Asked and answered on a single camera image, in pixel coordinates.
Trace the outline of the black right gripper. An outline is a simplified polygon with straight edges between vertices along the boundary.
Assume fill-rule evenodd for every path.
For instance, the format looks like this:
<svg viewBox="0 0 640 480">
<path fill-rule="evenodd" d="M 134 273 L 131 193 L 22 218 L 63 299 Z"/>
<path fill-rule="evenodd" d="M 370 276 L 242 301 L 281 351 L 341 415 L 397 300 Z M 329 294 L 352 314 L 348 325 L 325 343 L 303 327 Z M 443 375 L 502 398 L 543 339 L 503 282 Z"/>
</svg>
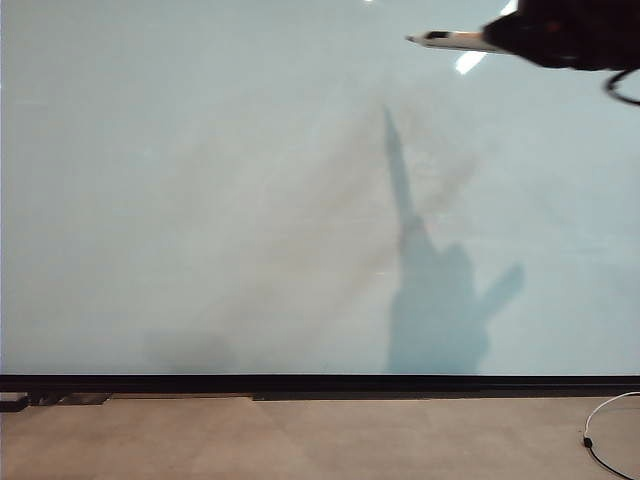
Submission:
<svg viewBox="0 0 640 480">
<path fill-rule="evenodd" d="M 482 36 L 511 54 L 523 45 L 523 57 L 547 68 L 631 69 L 639 65 L 639 3 L 520 1 L 518 14 L 486 24 Z"/>
</svg>

